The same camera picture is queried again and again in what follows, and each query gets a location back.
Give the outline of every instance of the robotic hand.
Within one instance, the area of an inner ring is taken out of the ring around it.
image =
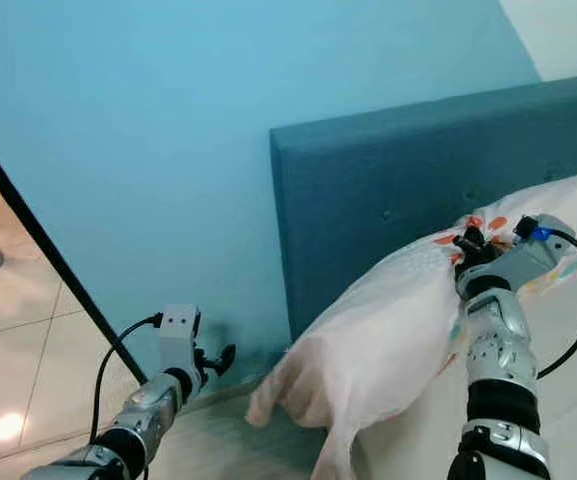
[[[455,272],[472,332],[468,352],[468,422],[449,480],[550,479],[548,445],[539,435],[537,361],[516,292],[552,270],[574,232],[548,215],[524,217],[521,240],[503,252],[474,227],[455,245],[465,252]]]
[[[110,428],[70,455],[26,473],[22,480],[132,480],[154,459],[162,436],[182,405],[206,384],[206,368],[223,375],[235,359],[228,345],[217,361],[196,348],[200,313],[194,305],[168,306],[156,316],[163,372],[134,392]]]

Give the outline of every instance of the blue headboard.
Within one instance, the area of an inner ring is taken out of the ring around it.
[[[271,131],[293,339],[388,253],[577,174],[577,78]]]

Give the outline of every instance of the tiled floor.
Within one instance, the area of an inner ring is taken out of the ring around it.
[[[2,456],[88,428],[96,370],[108,342],[1,195],[0,248]],[[110,362],[102,420],[110,420],[136,385],[120,360]],[[3,432],[2,418],[9,422]]]
[[[325,437],[278,413],[257,430],[243,417],[248,397],[240,396],[177,417],[150,468],[159,480],[306,480]],[[10,480],[81,447],[85,437],[0,460],[0,480]]]

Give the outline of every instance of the white wall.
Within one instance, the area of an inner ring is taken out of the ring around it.
[[[501,0],[543,80],[577,76],[577,0]]]

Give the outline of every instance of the pillow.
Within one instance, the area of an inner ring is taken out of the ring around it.
[[[521,216],[540,213],[577,234],[577,176],[508,195],[384,258],[315,320],[253,392],[248,422],[264,426],[279,404],[297,424],[327,428],[311,479],[354,478],[350,450],[359,430],[407,408],[463,343],[454,236],[475,225],[487,240],[510,248]],[[522,288],[520,299],[575,270],[570,249],[554,271]]]

